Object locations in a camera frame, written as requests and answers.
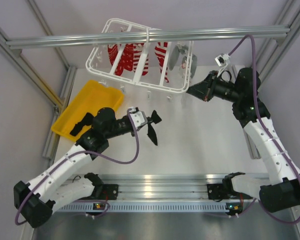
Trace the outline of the black sock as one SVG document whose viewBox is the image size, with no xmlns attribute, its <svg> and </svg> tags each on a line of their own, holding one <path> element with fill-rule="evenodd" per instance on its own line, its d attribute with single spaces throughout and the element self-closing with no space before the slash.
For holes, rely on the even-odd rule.
<svg viewBox="0 0 300 240">
<path fill-rule="evenodd" d="M 90 126 L 93 123 L 93 118 L 94 116 L 90 112 L 87 112 L 82 120 L 74 125 L 69 134 L 73 137 L 77 136 L 84 127 Z"/>
<path fill-rule="evenodd" d="M 149 137 L 149 139 L 153 142 L 153 144 L 155 146 L 158 146 L 157 134 L 151 124 L 148 125 L 147 136 Z"/>
</svg>

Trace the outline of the white plastic clip hanger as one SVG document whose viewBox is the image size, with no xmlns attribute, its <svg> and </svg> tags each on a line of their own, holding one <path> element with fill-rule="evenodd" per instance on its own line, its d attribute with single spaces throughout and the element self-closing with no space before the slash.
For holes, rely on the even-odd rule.
<svg viewBox="0 0 300 240">
<path fill-rule="evenodd" d="M 155 55 L 155 46 L 158 42 L 138 42 L 138 43 L 116 43 L 118 45 L 118 54 L 111 65 L 108 56 L 108 45 L 96 45 L 85 62 L 86 70 L 103 80 L 111 80 L 119 82 L 121 87 L 126 85 L 134 85 L 147 88 L 149 91 L 163 91 L 169 94 L 185 93 L 191 82 L 190 67 L 193 55 L 193 41 L 169 41 L 164 59 L 163 70 L 160 73 L 159 61 Z M 134 70 L 124 70 L 121 76 L 115 75 L 115 70 L 121 59 L 121 55 L 126 44 L 138 44 L 136 53 L 134 54 Z M 176 44 L 188 46 L 185 55 L 180 55 L 178 61 L 173 68 L 169 70 L 168 61 L 170 53 Z M 182 59 L 187 56 L 187 64 L 185 70 L 181 69 Z"/>
</svg>

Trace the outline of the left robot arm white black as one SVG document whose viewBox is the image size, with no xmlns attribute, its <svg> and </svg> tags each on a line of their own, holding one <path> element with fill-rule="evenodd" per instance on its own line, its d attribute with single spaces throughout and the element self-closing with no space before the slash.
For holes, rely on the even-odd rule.
<svg viewBox="0 0 300 240">
<path fill-rule="evenodd" d="M 17 213 L 14 223 L 17 226 L 28 223 L 32 228 L 38 228 L 68 204 L 82 198 L 99 198 L 103 194 L 104 183 L 97 174 L 87 173 L 75 182 L 63 184 L 77 170 L 97 157 L 120 165 L 132 164 L 140 152 L 138 131 L 147 126 L 147 136 L 154 145 L 158 145 L 157 134 L 152 125 L 161 121 L 155 110 L 151 116 L 146 116 L 137 107 L 130 107 L 126 115 L 117 119 L 112 108 L 101 108 L 93 117 L 91 128 L 58 161 L 30 181 L 15 184 L 13 203 Z M 136 141 L 135 155 L 131 160 L 117 160 L 103 154 L 109 147 L 110 139 L 125 134 L 131 134 Z"/>
</svg>

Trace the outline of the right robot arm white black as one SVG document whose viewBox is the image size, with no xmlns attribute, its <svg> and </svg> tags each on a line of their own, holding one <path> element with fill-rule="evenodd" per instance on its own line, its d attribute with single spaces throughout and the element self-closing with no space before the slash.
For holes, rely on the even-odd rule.
<svg viewBox="0 0 300 240">
<path fill-rule="evenodd" d="M 269 183 L 248 177 L 243 172 L 230 173 L 222 180 L 223 194 L 236 198 L 245 194 L 258 199 L 270 213 L 300 205 L 300 169 L 289 158 L 278 137 L 265 104 L 257 97 L 259 74 L 252 68 L 239 70 L 235 82 L 224 81 L 217 71 L 189 87 L 187 93 L 209 102 L 220 98 L 232 103 L 232 112 L 257 148 L 266 167 Z"/>
</svg>

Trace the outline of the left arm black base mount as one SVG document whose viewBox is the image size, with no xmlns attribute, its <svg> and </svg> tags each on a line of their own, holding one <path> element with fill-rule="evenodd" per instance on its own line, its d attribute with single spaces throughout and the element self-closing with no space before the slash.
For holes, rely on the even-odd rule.
<svg viewBox="0 0 300 240">
<path fill-rule="evenodd" d="M 90 196 L 82 197 L 79 200 L 116 200 L 118 197 L 118 193 L 118 184 L 104 184 L 102 187 L 99 187 L 97 190 L 94 190 Z"/>
</svg>

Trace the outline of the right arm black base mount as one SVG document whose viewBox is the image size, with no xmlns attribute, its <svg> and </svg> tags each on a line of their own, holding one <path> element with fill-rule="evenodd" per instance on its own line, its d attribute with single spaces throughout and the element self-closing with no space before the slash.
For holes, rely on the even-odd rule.
<svg viewBox="0 0 300 240">
<path fill-rule="evenodd" d="M 222 200 L 237 199 L 238 195 L 233 195 L 225 189 L 222 183 L 210 183 L 206 185 L 208 199 L 215 202 Z"/>
</svg>

